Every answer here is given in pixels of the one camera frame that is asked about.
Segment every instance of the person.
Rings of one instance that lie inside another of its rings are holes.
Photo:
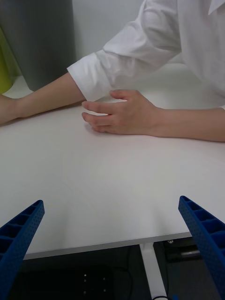
[[[87,100],[93,130],[225,142],[225,110],[164,110],[138,91],[118,90],[182,52],[202,81],[225,96],[225,0],[145,0],[135,21],[68,73],[18,100],[0,96],[0,123]],[[119,103],[95,100],[111,90]]]

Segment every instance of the fingers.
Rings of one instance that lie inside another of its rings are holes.
[[[116,103],[101,103],[101,102],[88,102],[82,103],[82,106],[88,110],[95,113],[107,113],[114,114],[116,110]]]
[[[93,114],[83,112],[82,117],[85,122],[88,122],[92,126],[106,126],[113,123],[113,116],[95,116]]]
[[[93,126],[91,129],[95,132],[110,133],[113,135],[118,134],[112,126]]]
[[[115,99],[130,100],[140,96],[140,93],[137,90],[112,90],[110,95]]]

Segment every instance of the blue plastic part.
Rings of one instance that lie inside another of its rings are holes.
[[[225,224],[185,196],[179,211],[212,275],[222,300],[225,300]]]
[[[0,228],[0,300],[6,300],[44,214],[38,200]]]

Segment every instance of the shirt collar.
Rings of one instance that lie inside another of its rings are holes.
[[[218,9],[222,4],[225,3],[225,0],[211,0],[209,15],[216,9]]]

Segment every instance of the white table leg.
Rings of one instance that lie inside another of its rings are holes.
[[[140,248],[152,298],[166,296],[153,243],[141,244]]]

